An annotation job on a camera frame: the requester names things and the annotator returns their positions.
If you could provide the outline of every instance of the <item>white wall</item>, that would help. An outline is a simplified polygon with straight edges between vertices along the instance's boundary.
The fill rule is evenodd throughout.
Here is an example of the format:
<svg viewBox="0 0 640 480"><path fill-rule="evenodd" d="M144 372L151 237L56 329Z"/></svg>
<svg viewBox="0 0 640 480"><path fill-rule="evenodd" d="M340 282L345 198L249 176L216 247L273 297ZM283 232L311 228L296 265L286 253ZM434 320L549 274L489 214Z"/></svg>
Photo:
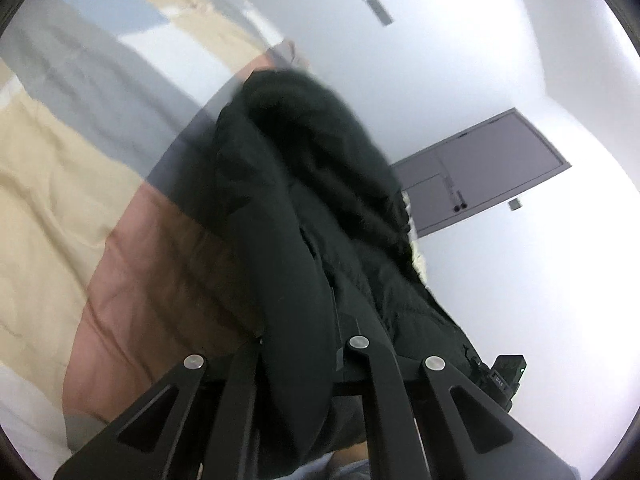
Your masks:
<svg viewBox="0 0 640 480"><path fill-rule="evenodd" d="M491 365L523 354L511 415L583 478L640 404L640 194L610 153L551 99L519 109L570 170L420 240L441 304Z"/></svg>
<svg viewBox="0 0 640 480"><path fill-rule="evenodd" d="M521 0L250 0L295 40L391 161L545 91Z"/></svg>
<svg viewBox="0 0 640 480"><path fill-rule="evenodd" d="M524 0L548 94L640 189L640 57L604 0Z"/></svg>

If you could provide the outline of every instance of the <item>ceiling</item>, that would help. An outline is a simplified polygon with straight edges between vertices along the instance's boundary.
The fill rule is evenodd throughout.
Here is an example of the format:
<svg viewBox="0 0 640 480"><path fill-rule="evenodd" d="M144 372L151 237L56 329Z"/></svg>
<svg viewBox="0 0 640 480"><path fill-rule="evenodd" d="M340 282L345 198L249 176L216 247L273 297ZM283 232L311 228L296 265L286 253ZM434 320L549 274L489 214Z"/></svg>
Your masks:
<svg viewBox="0 0 640 480"><path fill-rule="evenodd" d="M522 0L251 0L293 38L391 161L544 94Z"/></svg>
<svg viewBox="0 0 640 480"><path fill-rule="evenodd" d="M523 0L549 96L616 158L640 190L640 57L603 0Z"/></svg>

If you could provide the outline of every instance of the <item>black metal frame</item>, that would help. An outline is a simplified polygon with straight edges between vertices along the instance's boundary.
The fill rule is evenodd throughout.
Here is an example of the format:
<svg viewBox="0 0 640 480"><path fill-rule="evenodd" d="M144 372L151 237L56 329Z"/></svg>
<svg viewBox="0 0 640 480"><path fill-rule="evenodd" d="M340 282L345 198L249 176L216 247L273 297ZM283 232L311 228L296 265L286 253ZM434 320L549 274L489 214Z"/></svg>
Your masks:
<svg viewBox="0 0 640 480"><path fill-rule="evenodd" d="M396 357L354 335L344 345L334 396L362 396L372 480L575 479L453 366L436 358L444 367L430 368L427 359ZM251 341L230 363L177 365L54 480L258 478L256 399L268 388L257 379L259 354L260 343Z"/></svg>

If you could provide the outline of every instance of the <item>black jacket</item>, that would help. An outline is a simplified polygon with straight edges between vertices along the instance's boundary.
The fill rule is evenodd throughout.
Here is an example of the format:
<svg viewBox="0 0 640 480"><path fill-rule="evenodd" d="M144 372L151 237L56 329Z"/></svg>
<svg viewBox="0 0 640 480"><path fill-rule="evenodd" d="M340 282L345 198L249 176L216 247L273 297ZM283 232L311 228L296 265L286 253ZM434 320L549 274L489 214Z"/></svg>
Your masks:
<svg viewBox="0 0 640 480"><path fill-rule="evenodd" d="M331 399L336 312L398 355L471 375L477 354L412 266L400 184L333 93L254 73L220 114L212 155L220 221L265 317L263 475L365 438L362 407Z"/></svg>

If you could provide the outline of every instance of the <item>fabric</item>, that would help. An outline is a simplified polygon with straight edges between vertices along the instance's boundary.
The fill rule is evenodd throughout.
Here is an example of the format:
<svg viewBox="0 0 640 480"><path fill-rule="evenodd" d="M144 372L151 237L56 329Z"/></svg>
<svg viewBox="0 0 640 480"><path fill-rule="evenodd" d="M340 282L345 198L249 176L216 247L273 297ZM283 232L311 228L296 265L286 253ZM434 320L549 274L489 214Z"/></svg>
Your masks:
<svg viewBox="0 0 640 480"><path fill-rule="evenodd" d="M214 232L264 316L266 477L364 440L362 407L332 399L338 313L401 356L472 375L478 355L412 265L400 184L336 96L303 73L254 73L220 114L210 163Z"/></svg>
<svg viewBox="0 0 640 480"><path fill-rule="evenodd" d="M326 480L326 466L332 455L333 453L327 453L317 460L300 466L290 475L283 476L277 480Z"/></svg>
<svg viewBox="0 0 640 480"><path fill-rule="evenodd" d="M210 229L210 132L254 70L305 65L246 0L26 0L2 34L0 424L40 478L261 333Z"/></svg>
<svg viewBox="0 0 640 480"><path fill-rule="evenodd" d="M334 472L328 480L370 480L369 460L360 460L346 465Z"/></svg>
<svg viewBox="0 0 640 480"><path fill-rule="evenodd" d="M411 201L409 200L409 194L406 191L402 192L402 200L406 206L406 212L409 215L409 241L411 242L411 250L414 256L414 268L420 276L422 282L427 284L427 261L424 259L422 250L420 249L420 243L418 242L418 232L415 230L414 218L411 215Z"/></svg>

